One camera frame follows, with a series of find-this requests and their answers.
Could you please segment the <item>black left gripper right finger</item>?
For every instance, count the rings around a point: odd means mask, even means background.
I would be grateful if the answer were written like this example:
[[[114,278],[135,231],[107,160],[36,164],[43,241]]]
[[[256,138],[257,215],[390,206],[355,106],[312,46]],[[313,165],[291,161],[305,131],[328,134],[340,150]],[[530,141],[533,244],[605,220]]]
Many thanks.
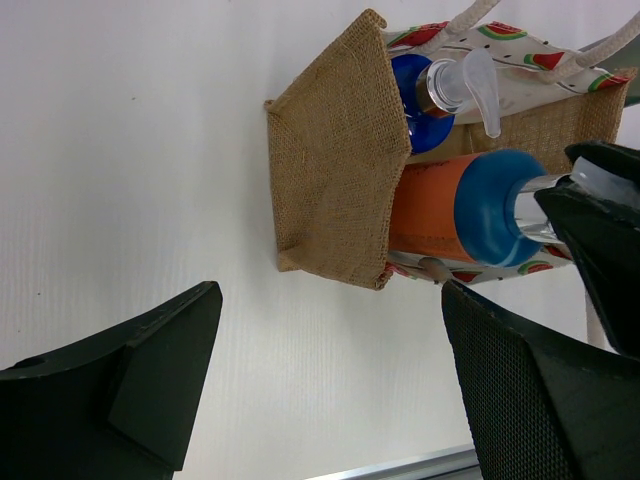
[[[636,479],[639,363],[441,290],[466,417],[486,479]]]

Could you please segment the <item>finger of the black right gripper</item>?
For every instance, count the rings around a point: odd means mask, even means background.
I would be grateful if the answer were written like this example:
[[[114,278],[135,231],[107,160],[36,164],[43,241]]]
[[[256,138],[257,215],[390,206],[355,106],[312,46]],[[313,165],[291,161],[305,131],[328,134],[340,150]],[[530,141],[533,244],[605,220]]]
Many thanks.
[[[570,179],[593,197],[639,209],[639,151],[604,141],[569,145]]]
[[[610,345],[639,354],[639,210],[565,181],[534,198],[569,249]]]

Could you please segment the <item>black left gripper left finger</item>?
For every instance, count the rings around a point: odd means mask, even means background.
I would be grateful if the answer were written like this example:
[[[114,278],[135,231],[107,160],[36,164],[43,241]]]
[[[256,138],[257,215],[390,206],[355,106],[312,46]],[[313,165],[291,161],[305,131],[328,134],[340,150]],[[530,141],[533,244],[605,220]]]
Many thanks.
[[[222,309],[215,281],[1,372],[4,479],[183,469]]]

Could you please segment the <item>blue orange pump bottle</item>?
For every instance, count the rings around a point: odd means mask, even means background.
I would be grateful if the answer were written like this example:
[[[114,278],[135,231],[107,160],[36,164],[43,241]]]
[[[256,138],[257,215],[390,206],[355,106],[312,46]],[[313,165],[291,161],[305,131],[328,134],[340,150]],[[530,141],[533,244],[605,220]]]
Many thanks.
[[[394,194],[389,249],[493,268],[520,266],[559,236],[534,198],[572,180],[588,185],[611,174],[580,157],[551,175],[518,150],[466,155],[405,167]]]

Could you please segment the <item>dark blue pump bottle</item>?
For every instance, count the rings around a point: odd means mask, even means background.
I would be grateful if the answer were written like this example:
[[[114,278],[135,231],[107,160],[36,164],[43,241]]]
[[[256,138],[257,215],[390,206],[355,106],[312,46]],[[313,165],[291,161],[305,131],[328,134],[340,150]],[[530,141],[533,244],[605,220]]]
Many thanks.
[[[500,136],[497,69],[487,51],[475,49],[461,60],[403,54],[391,60],[391,67],[414,154],[438,147],[451,133],[455,116],[474,108],[486,135]]]

